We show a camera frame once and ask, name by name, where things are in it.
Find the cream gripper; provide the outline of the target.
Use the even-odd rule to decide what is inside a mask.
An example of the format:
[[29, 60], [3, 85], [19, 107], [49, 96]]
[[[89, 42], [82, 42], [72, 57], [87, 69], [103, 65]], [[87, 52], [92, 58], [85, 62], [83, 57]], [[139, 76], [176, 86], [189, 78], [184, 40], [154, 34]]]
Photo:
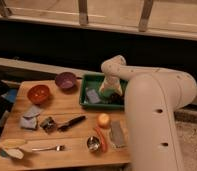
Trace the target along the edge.
[[104, 77], [104, 80], [99, 88], [99, 95], [101, 98], [108, 98], [108, 94], [104, 92], [105, 90], [112, 89], [116, 94], [117, 98], [123, 100], [124, 99], [124, 94], [122, 92], [121, 84], [120, 84], [120, 79], [115, 76], [108, 76], [106, 75]]

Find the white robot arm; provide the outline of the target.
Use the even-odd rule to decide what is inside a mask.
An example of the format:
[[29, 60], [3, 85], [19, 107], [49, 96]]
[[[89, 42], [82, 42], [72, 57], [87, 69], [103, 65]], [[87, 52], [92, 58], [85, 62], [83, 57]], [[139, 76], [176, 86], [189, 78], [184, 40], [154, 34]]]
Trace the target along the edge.
[[127, 82], [124, 110], [132, 171], [185, 171], [174, 111], [190, 104], [197, 83], [187, 72], [128, 66], [123, 56], [104, 61], [102, 90]]

